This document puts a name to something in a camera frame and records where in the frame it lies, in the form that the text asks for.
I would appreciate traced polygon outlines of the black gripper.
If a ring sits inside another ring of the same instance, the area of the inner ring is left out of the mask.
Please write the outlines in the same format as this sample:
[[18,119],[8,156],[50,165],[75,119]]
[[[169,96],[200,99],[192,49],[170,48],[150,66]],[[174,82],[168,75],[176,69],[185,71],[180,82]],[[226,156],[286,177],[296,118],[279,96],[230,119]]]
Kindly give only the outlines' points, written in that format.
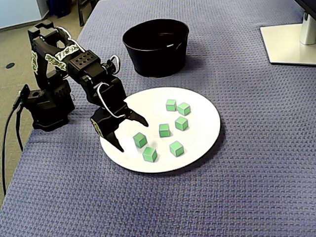
[[[126,93],[122,82],[120,79],[112,79],[93,85],[92,88],[92,103],[98,105],[99,108],[91,116],[91,122],[99,136],[105,137],[112,146],[123,153],[124,149],[114,133],[114,130],[118,128],[118,117],[123,114],[120,109],[126,105],[124,102]],[[124,114],[128,120],[137,121],[145,127],[149,126],[143,116],[133,111],[127,105],[125,106]]]

